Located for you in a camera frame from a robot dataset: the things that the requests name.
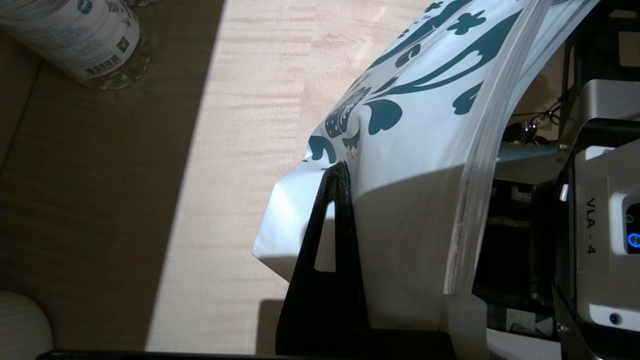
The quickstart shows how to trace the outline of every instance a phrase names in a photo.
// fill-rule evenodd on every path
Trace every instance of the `screw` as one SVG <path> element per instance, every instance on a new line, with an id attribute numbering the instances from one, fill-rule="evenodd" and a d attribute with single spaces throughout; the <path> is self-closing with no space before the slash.
<path id="1" fill-rule="evenodd" d="M 609 315 L 609 321 L 613 325 L 619 325 L 622 322 L 622 318 L 620 317 L 619 314 L 611 313 L 611 315 Z"/>
<path id="2" fill-rule="evenodd" d="M 567 332 L 567 331 L 569 331 L 569 328 L 563 323 L 557 323 L 556 324 L 556 330 L 558 332 Z"/>

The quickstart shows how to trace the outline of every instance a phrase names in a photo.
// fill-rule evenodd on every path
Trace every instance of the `clear plastic edge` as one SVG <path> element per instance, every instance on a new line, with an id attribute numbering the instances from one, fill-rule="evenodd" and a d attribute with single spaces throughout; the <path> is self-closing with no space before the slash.
<path id="1" fill-rule="evenodd" d="M 452 229 L 444 293 L 471 293 L 477 255 L 482 245 L 488 200 L 491 193 L 495 157 L 504 128 L 502 120 L 509 106 L 510 94 L 520 77 L 522 63 L 529 54 L 537 31 L 552 0 L 531 2 L 522 10 L 497 58 L 498 65 L 485 81 L 476 99 L 475 116 L 481 121 L 471 144 L 460 179 L 456 221 Z"/>

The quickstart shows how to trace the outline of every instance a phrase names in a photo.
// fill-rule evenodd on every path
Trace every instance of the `plastic bag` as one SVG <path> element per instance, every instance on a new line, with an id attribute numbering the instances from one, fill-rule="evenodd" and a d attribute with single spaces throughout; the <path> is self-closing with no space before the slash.
<path id="1" fill-rule="evenodd" d="M 323 171 L 346 161 L 373 327 L 437 329 L 471 292 L 509 115 L 597 0 L 450 0 L 351 85 L 274 187 L 254 255 L 290 279 Z M 328 209 L 316 267 L 331 270 Z"/>

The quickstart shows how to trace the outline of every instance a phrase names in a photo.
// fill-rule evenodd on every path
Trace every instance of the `blue led light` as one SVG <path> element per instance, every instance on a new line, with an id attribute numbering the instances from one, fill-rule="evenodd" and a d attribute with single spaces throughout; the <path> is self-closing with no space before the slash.
<path id="1" fill-rule="evenodd" d="M 640 249 L 640 235 L 636 233 L 629 234 L 629 236 L 627 236 L 627 242 L 629 245 Z"/>

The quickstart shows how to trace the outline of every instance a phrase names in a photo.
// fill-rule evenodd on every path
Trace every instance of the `wooden table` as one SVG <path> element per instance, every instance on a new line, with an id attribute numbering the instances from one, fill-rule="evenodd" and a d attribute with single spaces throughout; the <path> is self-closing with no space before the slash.
<path id="1" fill-rule="evenodd" d="M 59 348 L 269 352 L 287 283 L 251 249 L 270 191 L 430 2 L 164 0 L 129 88 L 45 65 L 0 177 L 0 289 Z"/>

